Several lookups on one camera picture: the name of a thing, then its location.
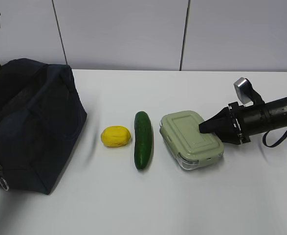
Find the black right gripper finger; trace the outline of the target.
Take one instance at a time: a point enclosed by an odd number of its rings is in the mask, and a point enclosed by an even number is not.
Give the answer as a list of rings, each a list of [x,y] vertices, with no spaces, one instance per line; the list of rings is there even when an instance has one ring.
[[[199,125],[199,131],[203,134],[229,132],[231,130],[231,116],[228,107],[224,107],[215,116]]]
[[[215,134],[220,138],[223,143],[230,143],[240,145],[240,129],[237,127],[225,127],[219,128],[215,131]]]

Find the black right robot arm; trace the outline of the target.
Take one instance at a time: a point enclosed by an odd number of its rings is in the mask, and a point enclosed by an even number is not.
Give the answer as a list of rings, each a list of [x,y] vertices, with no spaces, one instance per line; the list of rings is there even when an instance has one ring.
[[[250,136],[265,133],[263,144],[267,145],[269,131],[287,127],[287,97],[269,103],[250,106],[237,102],[228,104],[219,113],[199,125],[202,134],[216,134],[224,143],[240,145],[250,142]],[[278,146],[287,138],[285,134],[270,147]]]

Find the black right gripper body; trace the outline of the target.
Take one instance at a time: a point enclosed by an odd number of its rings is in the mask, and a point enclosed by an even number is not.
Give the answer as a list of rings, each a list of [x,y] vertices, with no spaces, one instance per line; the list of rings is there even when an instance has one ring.
[[[231,127],[237,127],[240,129],[241,144],[251,142],[248,135],[247,124],[244,121],[244,115],[248,110],[248,107],[239,105],[238,102],[228,104],[228,108],[231,116]]]

